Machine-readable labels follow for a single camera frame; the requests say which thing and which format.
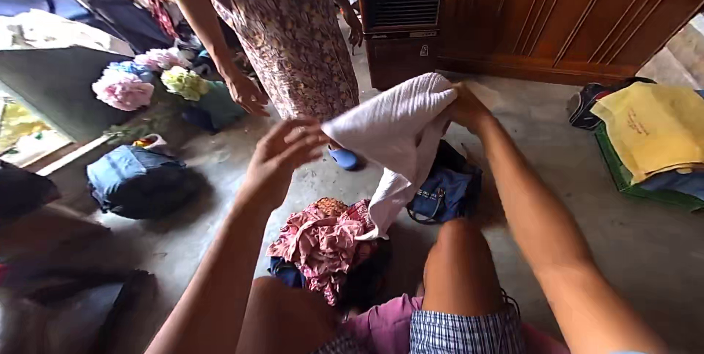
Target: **woman's hand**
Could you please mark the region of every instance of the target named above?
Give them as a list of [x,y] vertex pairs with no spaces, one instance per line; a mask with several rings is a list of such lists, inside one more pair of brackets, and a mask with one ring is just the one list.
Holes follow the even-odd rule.
[[230,89],[230,96],[247,113],[255,116],[268,116],[264,110],[267,104],[267,96],[257,88],[257,85],[248,77],[242,74],[237,65],[232,61],[224,61],[217,64],[217,70],[223,77],[227,88]]
[[362,33],[362,23],[359,22],[359,18],[357,18],[357,14],[355,14],[354,9],[351,7],[345,8],[343,10],[342,17],[344,17],[347,25],[350,26],[350,44],[360,47],[364,38]]
[[494,116],[467,83],[457,83],[453,88],[457,90],[457,99],[449,106],[452,121],[479,135],[481,125],[493,120]]
[[273,211],[284,202],[294,170],[319,159],[319,147],[328,142],[313,118],[279,122],[257,142],[236,201],[254,201]]

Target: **plaid shorts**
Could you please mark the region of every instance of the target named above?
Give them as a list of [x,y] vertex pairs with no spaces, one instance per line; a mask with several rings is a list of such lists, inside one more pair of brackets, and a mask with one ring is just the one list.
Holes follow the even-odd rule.
[[410,320],[410,352],[459,354],[525,354],[516,309],[466,317],[429,311],[414,312]]

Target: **air cooler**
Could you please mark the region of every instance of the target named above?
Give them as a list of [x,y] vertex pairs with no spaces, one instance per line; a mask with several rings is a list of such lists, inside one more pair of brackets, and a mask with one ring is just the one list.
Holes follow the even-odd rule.
[[359,0],[372,87],[435,72],[443,0]]

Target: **yellow-green flower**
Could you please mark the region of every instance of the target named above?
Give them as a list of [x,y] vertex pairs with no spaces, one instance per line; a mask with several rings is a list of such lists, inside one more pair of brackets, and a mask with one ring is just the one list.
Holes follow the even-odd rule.
[[174,66],[161,74],[161,81],[166,90],[178,94],[185,99],[198,101],[208,92],[208,84],[192,70]]

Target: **white towel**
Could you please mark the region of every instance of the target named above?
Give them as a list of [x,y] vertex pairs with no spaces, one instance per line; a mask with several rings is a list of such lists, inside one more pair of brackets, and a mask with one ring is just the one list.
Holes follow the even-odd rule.
[[357,240],[388,238],[386,230],[430,172],[450,119],[444,110],[456,97],[443,75],[426,73],[322,125],[342,147],[384,167],[369,205],[376,228]]

